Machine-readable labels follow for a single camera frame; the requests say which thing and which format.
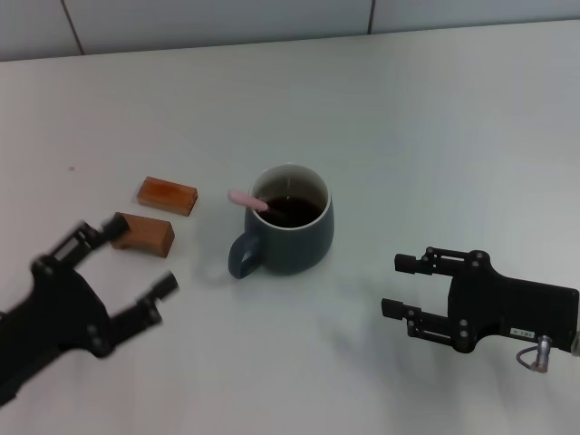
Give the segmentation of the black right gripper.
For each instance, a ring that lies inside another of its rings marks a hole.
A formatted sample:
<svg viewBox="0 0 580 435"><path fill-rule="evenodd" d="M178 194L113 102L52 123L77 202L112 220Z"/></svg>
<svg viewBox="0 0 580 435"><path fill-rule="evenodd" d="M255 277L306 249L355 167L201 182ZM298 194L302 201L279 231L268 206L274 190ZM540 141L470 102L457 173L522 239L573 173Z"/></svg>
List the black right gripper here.
<svg viewBox="0 0 580 435"><path fill-rule="evenodd" d="M419 307L382 299L382 315L404 320L411 338L449 344L471 353L491 335L536 343L541 336L570 352L575 338L579 292L501 275L483 251L460 252L428 246L420 257L397 254L397 272L450 276L448 318Z"/></svg>

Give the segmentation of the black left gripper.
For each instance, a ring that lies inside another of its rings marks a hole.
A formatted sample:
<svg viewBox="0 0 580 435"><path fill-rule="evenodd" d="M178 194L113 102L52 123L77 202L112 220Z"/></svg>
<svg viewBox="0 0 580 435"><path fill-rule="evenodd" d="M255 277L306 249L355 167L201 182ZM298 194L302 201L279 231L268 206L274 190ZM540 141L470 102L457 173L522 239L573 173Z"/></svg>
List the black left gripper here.
<svg viewBox="0 0 580 435"><path fill-rule="evenodd" d="M119 213L100 229L82 221L32 263L32 290L1 317L2 403L14 399L25 383L64 353L84 350L104 358L118 345L162 323L157 303L179 290L171 272L109 317L100 298L74 270L88 255L129 230Z"/></svg>

